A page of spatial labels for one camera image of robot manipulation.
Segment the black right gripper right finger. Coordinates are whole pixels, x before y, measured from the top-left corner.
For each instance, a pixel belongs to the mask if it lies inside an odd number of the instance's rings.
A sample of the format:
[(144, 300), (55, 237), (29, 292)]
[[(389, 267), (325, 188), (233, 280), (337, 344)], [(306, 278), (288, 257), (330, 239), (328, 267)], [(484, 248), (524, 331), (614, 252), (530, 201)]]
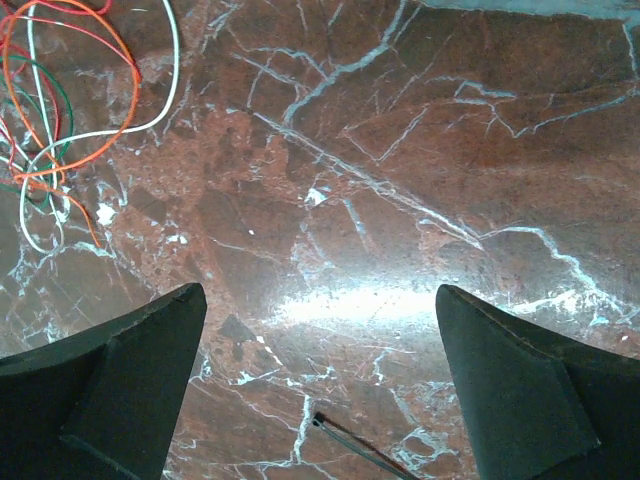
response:
[(638, 360), (453, 285), (436, 316), (481, 478), (638, 478)]

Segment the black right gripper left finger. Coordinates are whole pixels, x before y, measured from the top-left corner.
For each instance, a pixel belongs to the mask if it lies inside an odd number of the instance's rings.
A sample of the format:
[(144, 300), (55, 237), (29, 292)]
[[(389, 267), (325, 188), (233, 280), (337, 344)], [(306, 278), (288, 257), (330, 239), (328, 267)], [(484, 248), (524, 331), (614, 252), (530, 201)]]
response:
[(207, 311), (185, 284), (1, 361), (4, 479), (159, 479)]

